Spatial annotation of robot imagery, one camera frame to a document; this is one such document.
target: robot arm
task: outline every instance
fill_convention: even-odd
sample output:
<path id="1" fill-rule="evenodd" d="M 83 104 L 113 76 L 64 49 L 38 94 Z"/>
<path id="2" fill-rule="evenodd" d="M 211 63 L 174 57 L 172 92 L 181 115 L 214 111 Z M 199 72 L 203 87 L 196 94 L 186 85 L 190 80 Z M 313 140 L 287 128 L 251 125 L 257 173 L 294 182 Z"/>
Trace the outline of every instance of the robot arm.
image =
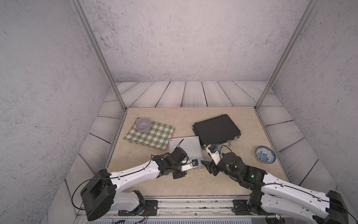
<path id="1" fill-rule="evenodd" d="M 209 173 L 216 176 L 222 172 L 252 190 L 247 204 L 236 209 L 236 214 L 249 210 L 258 215 L 279 213 L 313 224 L 348 224 L 348 214 L 344 210 L 347 208 L 339 193 L 329 191 L 325 194 L 281 180 L 264 170 L 245 165 L 233 152 L 220 154 L 216 145 L 209 145 L 206 151 L 213 160 L 201 163 Z"/>
<path id="2" fill-rule="evenodd" d="M 125 210 L 132 214 L 143 212 L 145 200 L 139 191 L 123 193 L 131 186 L 146 180 L 156 179 L 173 173 L 178 179 L 186 175 L 186 170 L 198 166 L 198 160 L 187 160 L 186 152 L 177 147 L 172 153 L 156 155 L 148 162 L 120 172 L 98 171 L 81 191 L 87 220 L 93 221 L 108 211 Z"/>

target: white wood panel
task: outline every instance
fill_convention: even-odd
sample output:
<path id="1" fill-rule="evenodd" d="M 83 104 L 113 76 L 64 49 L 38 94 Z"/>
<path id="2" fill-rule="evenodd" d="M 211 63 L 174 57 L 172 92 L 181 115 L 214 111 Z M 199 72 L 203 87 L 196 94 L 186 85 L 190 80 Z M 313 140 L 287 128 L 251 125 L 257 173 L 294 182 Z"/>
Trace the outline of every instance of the white wood panel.
<path id="1" fill-rule="evenodd" d="M 125 91 L 127 91 L 130 87 L 134 86 L 135 84 L 136 84 L 136 82 L 122 82 L 122 83 L 116 82 L 117 89 L 120 94 L 124 93 Z M 107 96 L 105 98 L 105 102 L 110 101 L 110 100 L 117 100 L 112 88 L 110 88 L 110 90 L 108 91 Z"/>
<path id="2" fill-rule="evenodd" d="M 267 94 L 262 106 L 283 106 L 275 94 Z"/>
<path id="3" fill-rule="evenodd" d="M 112 143 L 120 119 L 96 117 L 90 129 L 90 133 Z"/>
<path id="4" fill-rule="evenodd" d="M 103 102 L 100 111 L 97 116 L 109 117 L 109 118 L 121 118 L 123 115 L 123 109 L 118 100 Z"/>
<path id="5" fill-rule="evenodd" d="M 182 105 L 185 82 L 170 82 L 157 107 L 180 107 Z"/>
<path id="6" fill-rule="evenodd" d="M 293 120 L 291 115 L 282 106 L 263 106 L 259 113 L 265 125 L 279 124 Z"/>
<path id="7" fill-rule="evenodd" d="M 78 153 L 92 168 L 94 173 L 97 173 L 99 170 L 102 169 L 102 166 L 107 158 L 110 146 L 111 144 L 109 144 L 108 142 L 105 142 L 91 134 L 88 134 Z"/>
<path id="8" fill-rule="evenodd" d="M 66 176 L 66 182 L 70 195 L 72 196 L 74 190 L 78 187 L 79 184 L 81 184 L 85 180 L 93 178 L 93 176 L 94 173 L 92 172 L 92 170 L 87 166 L 85 161 L 79 155 L 77 155 L 76 159 L 74 160 L 74 163 L 72 164 Z M 82 188 L 80 187 L 73 196 L 73 203 L 77 207 L 80 207 L 82 203 L 82 198 L 80 194 Z"/>
<path id="9" fill-rule="evenodd" d="M 217 81 L 204 81 L 202 83 L 208 106 L 232 106 Z"/>
<path id="10" fill-rule="evenodd" d="M 220 86 L 233 106 L 255 106 L 256 102 L 233 81 L 220 81 Z"/>
<path id="11" fill-rule="evenodd" d="M 153 82 L 138 82 L 125 91 L 121 94 L 124 104 L 130 107 L 152 84 Z"/>
<path id="12" fill-rule="evenodd" d="M 260 98 L 266 83 L 262 81 L 234 81 L 256 102 Z"/>
<path id="13" fill-rule="evenodd" d="M 357 212 L 353 209 L 352 205 L 349 203 L 349 201 L 347 200 L 347 197 L 343 194 L 342 190 L 337 187 L 336 192 L 340 193 L 340 195 L 343 198 L 343 201 L 345 203 L 345 206 L 347 207 L 347 210 L 355 217 L 358 218 L 358 214 Z M 354 218 L 352 218 L 352 216 L 348 215 L 348 223 L 349 224 L 356 224 Z"/>
<path id="14" fill-rule="evenodd" d="M 298 185 L 318 160 L 316 153 L 304 138 L 280 152 L 294 184 Z"/>
<path id="15" fill-rule="evenodd" d="M 131 107 L 154 107 L 159 102 L 169 81 L 155 82 L 141 95 Z"/>
<path id="16" fill-rule="evenodd" d="M 318 160 L 300 186 L 310 190 L 328 193 L 330 190 L 335 191 L 337 184 L 323 163 Z"/>
<path id="17" fill-rule="evenodd" d="M 186 82 L 182 107 L 207 106 L 201 82 Z"/>
<path id="18" fill-rule="evenodd" d="M 48 224 L 73 223 L 76 218 L 75 209 L 65 181 L 62 181 L 53 201 L 48 208 Z"/>
<path id="19" fill-rule="evenodd" d="M 284 149 L 303 138 L 303 134 L 293 121 L 271 125 L 266 128 L 277 150 Z"/>
<path id="20" fill-rule="evenodd" d="M 262 91 L 263 91 L 263 89 L 265 88 L 267 82 L 264 82 L 264 81 L 260 81 L 260 82 L 262 83 Z M 268 93 L 275 94 L 275 92 L 272 89 L 270 89 L 270 91 Z"/>

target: beige tabletop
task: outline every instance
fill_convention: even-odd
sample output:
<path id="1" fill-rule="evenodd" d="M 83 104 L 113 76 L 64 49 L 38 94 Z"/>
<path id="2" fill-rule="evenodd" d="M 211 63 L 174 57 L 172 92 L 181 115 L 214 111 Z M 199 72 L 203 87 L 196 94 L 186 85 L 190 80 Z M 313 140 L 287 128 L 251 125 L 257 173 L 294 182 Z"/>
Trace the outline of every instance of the beige tabletop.
<path id="1" fill-rule="evenodd" d="M 258 146 L 272 147 L 253 107 L 129 108 L 108 171 L 126 170 L 147 162 L 151 154 L 160 155 L 169 152 L 169 147 L 165 151 L 160 151 L 129 143 L 123 139 L 137 117 L 146 117 L 150 120 L 174 125 L 175 131 L 172 138 L 179 138 L 195 136 L 192 130 L 192 125 L 195 122 L 222 114 L 228 114 L 241 131 L 241 137 L 231 142 L 232 151 L 240 156 L 246 165 L 258 167 L 286 180 L 278 160 L 272 164 L 264 164 L 255 155 L 255 149 Z M 206 151 L 202 152 L 204 160 L 210 161 L 211 158 Z M 219 173 L 217 176 L 213 176 L 205 168 L 188 170 L 185 177 L 176 180 L 173 179 L 172 174 L 169 174 L 155 180 L 144 181 L 130 187 L 125 192 L 133 190 L 139 190 L 145 196 L 223 196 L 251 193 L 250 190 L 241 187 L 225 174 Z"/>

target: purple bowl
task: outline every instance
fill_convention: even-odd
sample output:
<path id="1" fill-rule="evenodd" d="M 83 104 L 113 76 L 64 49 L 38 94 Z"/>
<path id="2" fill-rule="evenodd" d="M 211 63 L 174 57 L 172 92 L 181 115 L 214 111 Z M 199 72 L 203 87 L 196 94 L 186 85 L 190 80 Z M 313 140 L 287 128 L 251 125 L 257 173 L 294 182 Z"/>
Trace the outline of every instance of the purple bowl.
<path id="1" fill-rule="evenodd" d="M 146 132 L 150 129 L 152 122 L 148 118 L 140 118 L 135 123 L 135 127 L 140 132 Z"/>

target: blue and white dish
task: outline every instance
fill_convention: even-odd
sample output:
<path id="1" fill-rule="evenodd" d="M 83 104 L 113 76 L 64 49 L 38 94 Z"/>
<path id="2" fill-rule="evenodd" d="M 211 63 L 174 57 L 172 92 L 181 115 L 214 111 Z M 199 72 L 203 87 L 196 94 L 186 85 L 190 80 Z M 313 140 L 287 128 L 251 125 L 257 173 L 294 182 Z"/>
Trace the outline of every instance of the blue and white dish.
<path id="1" fill-rule="evenodd" d="M 256 148 L 256 156 L 263 163 L 273 163 L 276 160 L 276 155 L 272 149 L 266 146 L 259 146 Z"/>

